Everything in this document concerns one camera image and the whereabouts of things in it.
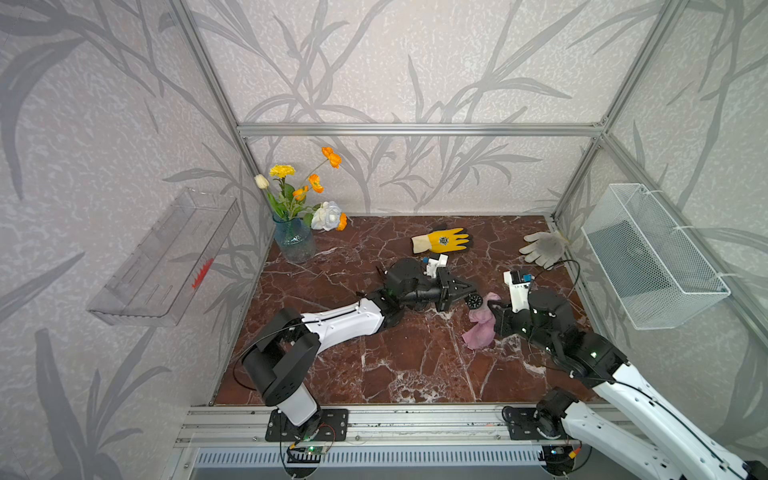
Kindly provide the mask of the pink fluffy cloth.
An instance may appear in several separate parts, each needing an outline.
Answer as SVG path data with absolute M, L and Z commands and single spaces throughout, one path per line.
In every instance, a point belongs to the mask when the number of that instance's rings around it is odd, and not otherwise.
M 496 319 L 487 303 L 500 299 L 498 294 L 490 292 L 484 297 L 480 308 L 470 311 L 469 319 L 474 326 L 462 335 L 464 343 L 469 349 L 480 350 L 493 343 Z

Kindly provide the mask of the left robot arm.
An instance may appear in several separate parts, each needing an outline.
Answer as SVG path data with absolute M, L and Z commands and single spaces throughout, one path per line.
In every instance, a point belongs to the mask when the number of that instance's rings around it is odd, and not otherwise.
M 483 305 L 476 285 L 450 273 L 442 260 L 404 258 L 379 273 L 383 285 L 352 304 L 319 313 L 281 309 L 241 355 L 240 364 L 264 404 L 290 425 L 306 430 L 320 422 L 322 409 L 304 385 L 318 354 L 391 329 L 408 310 L 433 306 L 445 312 L 459 301 L 471 310 Z

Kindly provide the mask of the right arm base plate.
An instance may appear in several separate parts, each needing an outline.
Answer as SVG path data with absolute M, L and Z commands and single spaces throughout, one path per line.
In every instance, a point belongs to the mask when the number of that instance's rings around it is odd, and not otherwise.
M 565 413 L 562 408 L 506 405 L 501 415 L 511 440 L 573 440 L 564 430 L 562 420 Z

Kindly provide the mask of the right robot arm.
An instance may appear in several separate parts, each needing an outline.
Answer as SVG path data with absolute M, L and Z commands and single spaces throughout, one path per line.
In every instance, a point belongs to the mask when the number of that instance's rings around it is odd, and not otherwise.
M 531 416 L 531 426 L 542 436 L 579 440 L 642 479 L 766 478 L 766 464 L 743 460 L 720 445 L 670 405 L 607 338 L 581 329 L 563 296 L 541 289 L 510 304 L 490 300 L 487 306 L 499 336 L 518 335 L 547 353 L 644 435 L 638 438 L 555 388 Z

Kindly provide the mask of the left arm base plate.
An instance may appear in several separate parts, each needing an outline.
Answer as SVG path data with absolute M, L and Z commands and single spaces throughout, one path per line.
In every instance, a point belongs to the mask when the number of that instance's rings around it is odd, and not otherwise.
M 321 409 L 301 426 L 294 425 L 278 409 L 271 412 L 265 434 L 267 442 L 344 441 L 349 424 L 348 409 Z

